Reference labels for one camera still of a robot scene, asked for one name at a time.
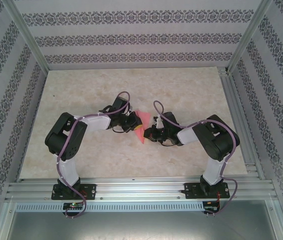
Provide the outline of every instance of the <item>beige marble surface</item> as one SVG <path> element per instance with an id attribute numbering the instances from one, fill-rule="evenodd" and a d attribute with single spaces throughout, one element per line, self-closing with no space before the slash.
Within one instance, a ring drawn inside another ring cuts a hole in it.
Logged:
<path id="1" fill-rule="evenodd" d="M 216 67 L 50 71 L 20 178 L 57 178 L 56 158 L 44 140 L 61 113 L 96 113 L 121 91 L 130 93 L 134 110 L 155 116 L 153 101 L 159 100 L 181 125 L 217 114 L 234 129 Z M 134 132 L 101 130 L 84 136 L 76 167 L 82 178 L 200 176 L 207 159 L 199 142 L 163 147 L 147 139 L 142 144 Z M 247 174 L 239 147 L 225 174 Z"/>

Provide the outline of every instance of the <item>marble floor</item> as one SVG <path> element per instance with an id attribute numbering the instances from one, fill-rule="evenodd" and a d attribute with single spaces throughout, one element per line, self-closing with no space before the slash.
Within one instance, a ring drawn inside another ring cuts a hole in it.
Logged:
<path id="1" fill-rule="evenodd" d="M 50 71 L 20 178 L 57 178 L 56 158 L 44 144 L 56 120 L 64 112 L 96 113 L 121 91 L 130 93 L 134 110 L 156 116 L 153 101 L 159 100 L 181 125 L 216 114 L 234 129 L 216 67 Z M 100 130 L 84 136 L 75 158 L 82 178 L 184 177 L 200 176 L 208 156 L 199 142 L 163 147 L 147 139 L 142 144 L 134 132 Z M 225 174 L 247 174 L 239 147 Z"/>

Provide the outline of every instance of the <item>black mounting plate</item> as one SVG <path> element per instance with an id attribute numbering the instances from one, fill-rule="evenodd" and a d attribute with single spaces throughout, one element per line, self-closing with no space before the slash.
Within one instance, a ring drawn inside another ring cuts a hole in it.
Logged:
<path id="1" fill-rule="evenodd" d="M 214 189 L 214 192 L 208 193 L 208 195 L 205 195 L 199 182 L 186 182 L 183 186 L 184 191 L 181 192 L 185 194 L 186 199 L 216 199 L 218 192 L 219 198 L 221 199 L 229 199 L 231 197 L 228 184 L 226 182 L 219 184 Z"/>
<path id="2" fill-rule="evenodd" d="M 84 195 L 86 200 L 95 200 L 96 196 L 96 184 L 80 184 L 79 192 Z M 74 198 L 69 196 L 61 195 L 61 187 L 59 184 L 54 184 L 51 193 L 52 200 L 82 200 L 79 195 L 76 195 Z"/>

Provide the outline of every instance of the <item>vented metal strip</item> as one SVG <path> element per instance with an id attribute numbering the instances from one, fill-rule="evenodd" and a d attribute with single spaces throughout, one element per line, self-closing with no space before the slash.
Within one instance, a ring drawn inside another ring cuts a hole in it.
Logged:
<path id="1" fill-rule="evenodd" d="M 202 201 L 177 202 L 88 202 L 86 212 L 185 212 L 203 211 Z M 21 202 L 17 204 L 17 213 L 60 213 L 63 203 Z"/>

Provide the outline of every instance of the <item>patterned wallpaper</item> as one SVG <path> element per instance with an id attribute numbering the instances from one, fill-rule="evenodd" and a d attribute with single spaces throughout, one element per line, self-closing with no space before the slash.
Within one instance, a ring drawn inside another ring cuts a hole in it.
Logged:
<path id="1" fill-rule="evenodd" d="M 0 1 L 0 209 L 17 179 L 45 79 Z"/>
<path id="2" fill-rule="evenodd" d="M 267 178 L 283 208 L 283 1 L 275 0 L 232 73 Z"/>
<path id="3" fill-rule="evenodd" d="M 226 67 L 260 0 L 17 0 L 52 70 Z"/>

